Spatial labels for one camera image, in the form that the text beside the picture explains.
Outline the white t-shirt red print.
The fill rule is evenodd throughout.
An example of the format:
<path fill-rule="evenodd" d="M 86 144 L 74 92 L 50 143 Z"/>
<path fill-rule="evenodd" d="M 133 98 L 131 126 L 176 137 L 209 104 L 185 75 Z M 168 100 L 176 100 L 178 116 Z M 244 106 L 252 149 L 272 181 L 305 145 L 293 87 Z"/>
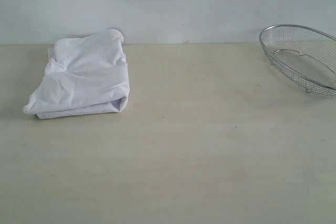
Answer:
<path fill-rule="evenodd" d="M 39 119 L 120 113 L 130 92 L 123 42 L 116 29 L 56 41 L 48 49 L 43 79 L 23 112 Z"/>

